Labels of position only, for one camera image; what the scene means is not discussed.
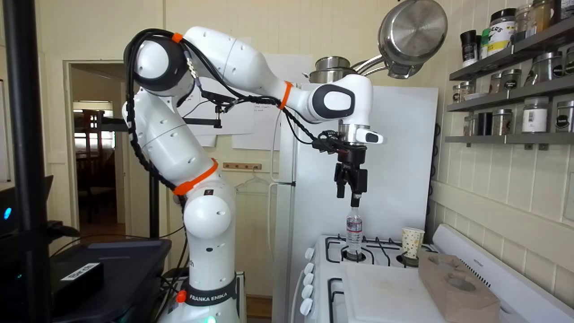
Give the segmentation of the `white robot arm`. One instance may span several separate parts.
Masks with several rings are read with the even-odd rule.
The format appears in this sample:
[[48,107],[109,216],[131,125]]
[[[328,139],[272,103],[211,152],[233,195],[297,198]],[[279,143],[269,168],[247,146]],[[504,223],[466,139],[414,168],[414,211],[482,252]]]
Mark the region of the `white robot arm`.
[[337,195],[358,204],[366,193],[366,148],[382,135],[369,128],[371,83],[349,74],[308,91],[278,80],[247,44],[206,28],[183,35],[143,29],[123,51],[129,89],[123,123],[140,164],[181,202],[188,243],[188,275],[159,323],[240,323],[235,272],[235,195],[218,164],[202,153],[177,108],[210,78],[226,89],[204,98],[218,107],[269,105],[301,128],[342,125],[310,141],[337,157]]

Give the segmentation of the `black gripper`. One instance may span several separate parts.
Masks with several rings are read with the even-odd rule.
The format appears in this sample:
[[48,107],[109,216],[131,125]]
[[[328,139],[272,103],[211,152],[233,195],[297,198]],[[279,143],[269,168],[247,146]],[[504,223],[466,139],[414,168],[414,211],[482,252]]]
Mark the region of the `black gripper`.
[[[339,200],[344,198],[344,184],[349,187],[364,187],[367,182],[367,171],[362,168],[366,160],[364,146],[349,146],[337,152],[337,166],[335,166],[335,196]],[[358,189],[351,189],[349,207],[358,209],[362,193]]]

